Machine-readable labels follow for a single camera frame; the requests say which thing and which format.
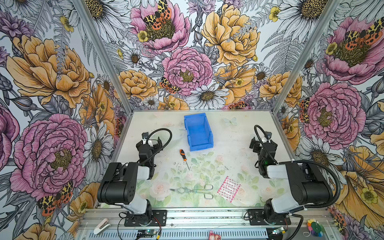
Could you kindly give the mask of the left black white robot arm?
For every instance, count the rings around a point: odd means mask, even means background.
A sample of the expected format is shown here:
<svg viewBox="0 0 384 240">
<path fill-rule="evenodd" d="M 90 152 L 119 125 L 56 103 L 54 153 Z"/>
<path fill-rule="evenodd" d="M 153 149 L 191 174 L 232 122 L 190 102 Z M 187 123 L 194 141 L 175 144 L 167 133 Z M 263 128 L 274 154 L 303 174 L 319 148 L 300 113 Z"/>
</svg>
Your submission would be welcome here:
<svg viewBox="0 0 384 240">
<path fill-rule="evenodd" d="M 139 180 L 151 180 L 155 173 L 155 155 L 163 147 L 160 138 L 151 139 L 149 133 L 142 134 L 136 144 L 138 162 L 109 164 L 100 183 L 97 200 L 99 203 L 118 206 L 127 211 L 125 226 L 148 226 L 155 221 L 149 200 L 136 193 Z"/>
</svg>

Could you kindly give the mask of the orange black handled screwdriver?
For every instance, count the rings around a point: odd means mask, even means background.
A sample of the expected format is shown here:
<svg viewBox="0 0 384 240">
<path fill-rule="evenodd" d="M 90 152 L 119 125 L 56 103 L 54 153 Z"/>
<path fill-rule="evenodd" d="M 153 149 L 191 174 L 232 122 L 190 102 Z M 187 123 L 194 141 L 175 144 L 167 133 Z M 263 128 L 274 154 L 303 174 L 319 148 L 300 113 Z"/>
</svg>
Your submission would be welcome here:
<svg viewBox="0 0 384 240">
<path fill-rule="evenodd" d="M 186 157 L 186 154 L 185 154 L 184 150 L 180 149 L 180 155 L 182 156 L 183 161 L 185 162 L 185 164 L 186 164 L 188 170 L 190 171 L 191 169 L 190 169 L 190 167 L 189 167 L 189 165 L 188 165 L 187 157 Z"/>
</svg>

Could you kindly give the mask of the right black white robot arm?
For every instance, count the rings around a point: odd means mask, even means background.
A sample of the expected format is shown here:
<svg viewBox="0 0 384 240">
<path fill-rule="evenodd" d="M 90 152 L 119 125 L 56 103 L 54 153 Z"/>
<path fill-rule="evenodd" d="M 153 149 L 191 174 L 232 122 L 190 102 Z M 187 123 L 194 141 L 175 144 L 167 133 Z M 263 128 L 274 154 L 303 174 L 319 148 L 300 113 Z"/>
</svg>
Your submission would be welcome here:
<svg viewBox="0 0 384 240">
<path fill-rule="evenodd" d="M 269 134 L 264 138 L 256 135 L 250 142 L 250 149 L 258 155 L 255 167 L 259 174 L 265 179 L 281 179 L 289 183 L 287 192 L 267 199 L 263 210 L 248 212 L 251 223 L 283 224 L 285 218 L 296 212 L 332 205 L 340 195 L 340 184 L 333 191 L 321 172 L 329 172 L 328 167 L 311 161 L 279 163 L 274 158 L 277 146 Z"/>
</svg>

